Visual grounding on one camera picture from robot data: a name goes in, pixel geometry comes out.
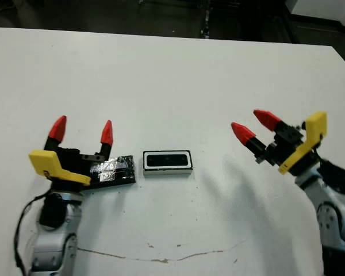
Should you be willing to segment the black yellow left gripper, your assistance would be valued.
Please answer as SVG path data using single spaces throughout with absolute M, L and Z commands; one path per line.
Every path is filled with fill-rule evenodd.
M 58 148 L 66 131 L 67 116 L 61 116 L 53 124 L 44 149 L 33 150 L 29 159 L 37 174 L 61 187 L 90 189 L 100 184 L 95 168 L 107 161 L 113 145 L 112 122 L 107 120 L 101 135 L 100 151 L 94 155 L 80 153 L 78 149 Z

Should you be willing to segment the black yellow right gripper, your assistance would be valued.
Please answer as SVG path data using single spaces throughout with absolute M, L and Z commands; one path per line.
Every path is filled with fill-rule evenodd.
M 232 122 L 231 127 L 242 145 L 255 155 L 257 163 L 276 164 L 281 174 L 292 175 L 300 175 L 318 164 L 313 149 L 327 134 L 326 112 L 314 113 L 300 127 L 284 123 L 269 111 L 255 109 L 253 113 L 264 127 L 275 133 L 274 141 L 268 146 L 246 126 Z

